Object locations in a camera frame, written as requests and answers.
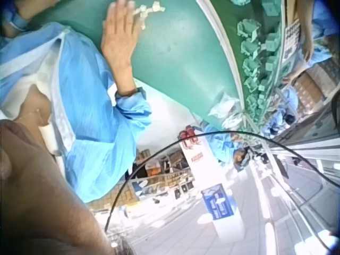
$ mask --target black cable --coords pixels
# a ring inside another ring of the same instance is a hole
[[[210,132],[210,133],[203,133],[203,134],[196,134],[196,135],[193,135],[193,136],[190,136],[189,138],[183,138],[183,139],[180,139],[178,141],[175,141],[173,142],[172,144],[168,145],[167,147],[163,148],[162,150],[159,150],[158,152],[156,152],[155,154],[153,154],[151,157],[149,157],[148,159],[146,159],[145,161],[143,161],[139,166],[138,168],[136,168],[132,173],[131,175],[125,180],[125,182],[123,183],[121,189],[118,191],[118,194],[115,198],[115,201],[113,202],[113,205],[111,207],[111,211],[110,211],[110,214],[107,218],[107,222],[106,222],[106,225],[105,225],[105,228],[104,228],[104,231],[105,233],[107,232],[107,229],[108,229],[108,226],[110,224],[110,220],[111,220],[111,217],[112,217],[112,213],[113,213],[113,210],[114,208],[116,207],[117,205],[117,202],[118,202],[118,199],[119,197],[121,196],[124,188],[126,187],[126,185],[128,184],[128,181],[131,180],[131,178],[133,178],[137,172],[139,171],[139,169],[141,169],[149,160],[155,158],[156,156],[158,156],[159,154],[161,154],[162,152],[166,151],[167,149],[171,148],[172,146],[184,141],[184,140],[189,140],[191,139],[192,137],[205,137],[207,135],[214,135],[214,134],[230,134],[230,133],[236,133],[236,134],[245,134],[245,135],[250,135],[252,137],[257,137],[259,139],[262,139],[262,140],[265,140],[267,142],[270,142],[270,143],[273,143],[275,144],[276,146],[279,146],[281,147],[282,149],[285,149],[286,151],[290,152],[291,154],[294,154],[295,156],[297,156],[299,159],[301,159],[302,161],[306,162],[321,178],[325,179],[327,182],[331,183],[332,185],[336,186],[337,188],[340,188],[340,185],[337,184],[336,182],[332,181],[331,179],[329,179],[328,177],[326,177],[324,174],[322,174],[315,166],[313,166],[307,159],[305,159],[304,157],[302,157],[300,154],[296,153],[294,150],[290,149],[290,148],[287,148],[286,146],[280,144],[279,142],[276,142],[276,141],[273,141],[271,139],[268,139],[266,137],[263,137],[259,134],[254,134],[254,133],[250,133],[250,132],[245,132],[245,131],[216,131],[216,132]]]

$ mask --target green mat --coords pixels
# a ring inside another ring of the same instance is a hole
[[[244,54],[241,53],[241,43],[244,38],[237,35],[237,23],[242,21],[243,19],[254,19],[261,23],[261,35],[259,37],[260,41],[264,42],[265,36],[269,33],[273,33],[276,29],[281,26],[281,15],[279,16],[267,16],[265,14],[264,8],[262,7],[261,0],[252,0],[249,4],[244,6],[238,6],[233,4],[229,0],[211,0],[212,5],[214,6],[222,25],[228,35],[228,39],[233,48],[233,53],[236,59],[237,67],[239,70],[240,78],[242,84],[247,79],[245,75],[242,64],[243,61],[247,58]],[[263,52],[260,54],[263,57],[270,56],[271,53]],[[243,95],[244,100],[246,100],[247,96],[251,93],[249,92],[246,86],[243,86]],[[261,116],[263,117],[266,112],[266,108],[263,109]]]
[[[110,2],[62,0],[37,16],[31,26],[38,28],[57,21],[70,25],[99,46]],[[151,7],[152,3],[140,0],[136,6]],[[161,1],[161,6],[166,7],[164,13],[151,13],[146,20],[146,30],[133,55],[134,76],[219,127],[217,119],[207,116],[210,109],[223,92],[234,98],[238,94],[216,34],[196,0]]]

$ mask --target hand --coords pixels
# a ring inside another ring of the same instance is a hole
[[[297,77],[295,72],[288,74],[286,77],[283,78],[282,84],[291,83]]]
[[[306,60],[306,62],[308,62],[312,58],[313,52],[314,52],[313,39],[312,38],[306,38],[304,40],[303,45],[302,45],[302,54],[303,54],[303,58],[304,58],[304,60]]]
[[[103,24],[101,49],[114,77],[131,69],[131,57],[136,47],[142,20],[133,20],[134,2],[125,0],[112,3]]]

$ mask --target blue sign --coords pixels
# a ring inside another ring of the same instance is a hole
[[[225,193],[222,184],[217,184],[202,191],[203,199],[214,220],[234,215],[230,198]]]

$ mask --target green workbench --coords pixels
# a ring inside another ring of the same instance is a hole
[[[49,21],[70,25],[99,47],[110,2],[62,0],[37,16],[31,26],[38,28]],[[151,7],[152,3],[138,0],[136,6]],[[220,122],[208,116],[209,111],[223,92],[239,97],[220,42],[196,0],[161,0],[160,4],[165,12],[151,13],[146,19],[133,55],[134,76],[219,127]]]

